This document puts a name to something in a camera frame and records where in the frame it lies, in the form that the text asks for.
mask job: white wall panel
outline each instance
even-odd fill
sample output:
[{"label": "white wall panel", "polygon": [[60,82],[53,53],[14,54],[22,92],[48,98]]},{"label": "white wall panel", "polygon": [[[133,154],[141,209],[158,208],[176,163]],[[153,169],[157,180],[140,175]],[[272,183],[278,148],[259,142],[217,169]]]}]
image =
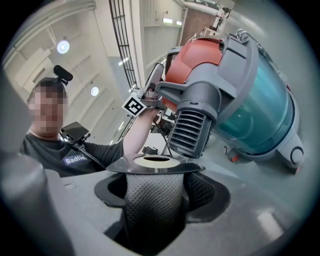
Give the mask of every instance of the white wall panel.
[{"label": "white wall panel", "polygon": [[[172,24],[163,23],[163,18]],[[179,28],[183,21],[182,8],[174,0],[144,0],[144,59],[147,74],[153,65],[177,46]]]}]

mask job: dark gray t-shirt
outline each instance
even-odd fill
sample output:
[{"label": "dark gray t-shirt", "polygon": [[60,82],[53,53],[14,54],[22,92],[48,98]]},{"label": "dark gray t-shirt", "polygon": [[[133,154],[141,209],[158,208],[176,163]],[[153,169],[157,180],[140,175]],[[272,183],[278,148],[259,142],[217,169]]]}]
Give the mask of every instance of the dark gray t-shirt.
[{"label": "dark gray t-shirt", "polygon": [[[84,147],[105,167],[123,156],[123,140],[114,145],[85,142]],[[43,168],[57,171],[60,177],[90,174],[101,170],[93,160],[70,144],[61,140],[43,140],[31,133],[25,136],[20,152],[37,159]]]}]

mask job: wall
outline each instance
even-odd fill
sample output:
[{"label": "wall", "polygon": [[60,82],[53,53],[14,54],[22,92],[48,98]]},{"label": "wall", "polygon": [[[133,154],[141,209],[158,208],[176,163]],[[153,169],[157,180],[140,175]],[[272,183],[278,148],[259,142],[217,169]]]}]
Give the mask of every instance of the wall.
[{"label": "wall", "polygon": [[[148,77],[154,64],[177,46],[177,38],[183,21],[182,7],[173,0],[144,0],[144,60]],[[163,23],[163,18],[172,19],[172,24]]]},{"label": "wall", "polygon": [[216,16],[201,12],[195,9],[188,9],[184,30],[181,40],[181,46],[184,46],[195,33],[199,35],[204,27],[212,26],[215,22]]}]

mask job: floor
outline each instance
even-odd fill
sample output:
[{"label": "floor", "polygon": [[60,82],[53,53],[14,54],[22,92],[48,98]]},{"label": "floor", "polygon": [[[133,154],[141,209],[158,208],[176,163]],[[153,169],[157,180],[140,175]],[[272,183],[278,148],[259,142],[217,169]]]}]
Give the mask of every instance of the floor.
[{"label": "floor", "polygon": [[234,164],[224,155],[224,142],[212,138],[203,157],[272,193],[304,218],[319,196],[320,72],[313,50],[295,23],[276,5],[263,0],[238,0],[224,29],[245,29],[267,50],[289,81],[300,111],[299,136],[305,160],[299,173],[287,174],[254,162]]}]

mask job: gray plastic housing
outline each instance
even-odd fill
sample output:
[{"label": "gray plastic housing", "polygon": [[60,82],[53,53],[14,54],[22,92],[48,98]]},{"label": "gray plastic housing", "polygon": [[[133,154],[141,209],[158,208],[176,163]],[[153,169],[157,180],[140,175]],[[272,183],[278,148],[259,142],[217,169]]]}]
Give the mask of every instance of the gray plastic housing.
[{"label": "gray plastic housing", "polygon": [[242,42],[230,36],[224,44],[218,66],[200,64],[191,71],[184,84],[161,81],[156,85],[156,91],[178,105],[188,87],[199,83],[212,85],[221,93],[216,125],[223,123],[242,104],[253,87],[259,59],[257,44],[253,39]]}]

